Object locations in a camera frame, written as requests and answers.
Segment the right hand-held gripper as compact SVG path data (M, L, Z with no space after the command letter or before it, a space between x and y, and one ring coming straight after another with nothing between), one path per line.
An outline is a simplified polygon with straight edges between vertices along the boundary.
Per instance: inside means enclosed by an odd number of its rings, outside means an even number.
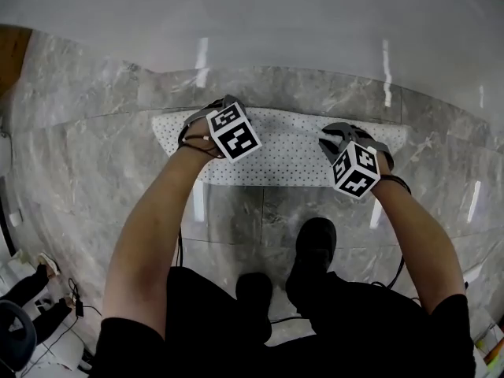
M379 182L379 152L390 169L395 166L387 145L358 126L336 122L324 127L322 133L318 142L331 164L332 186L351 198L363 197Z

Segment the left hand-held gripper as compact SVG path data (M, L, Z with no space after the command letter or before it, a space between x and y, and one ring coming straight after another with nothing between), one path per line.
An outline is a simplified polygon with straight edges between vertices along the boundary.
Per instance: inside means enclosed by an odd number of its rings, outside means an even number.
M184 121L179 147L235 163L261 148L262 144L246 115L244 104L227 94Z

